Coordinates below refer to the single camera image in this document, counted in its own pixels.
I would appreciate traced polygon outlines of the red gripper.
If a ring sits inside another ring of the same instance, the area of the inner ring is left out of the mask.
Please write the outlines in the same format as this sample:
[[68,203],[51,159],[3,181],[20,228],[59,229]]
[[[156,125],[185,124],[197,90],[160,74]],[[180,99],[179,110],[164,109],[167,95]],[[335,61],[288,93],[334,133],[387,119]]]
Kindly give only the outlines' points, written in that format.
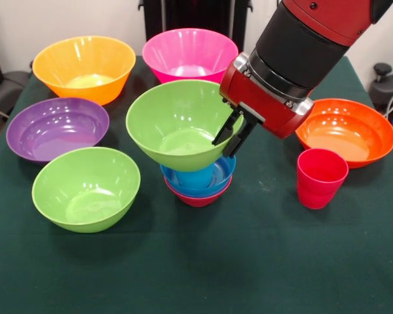
[[259,121],[266,130],[283,139],[291,135],[310,114],[309,99],[288,107],[286,100],[270,95],[266,89],[240,72],[233,63],[229,64],[221,80],[219,93],[233,106],[241,106],[256,116],[244,116],[243,111],[233,110],[226,119],[212,141],[213,145],[219,145],[230,139],[223,149],[226,158],[232,158],[237,153]]

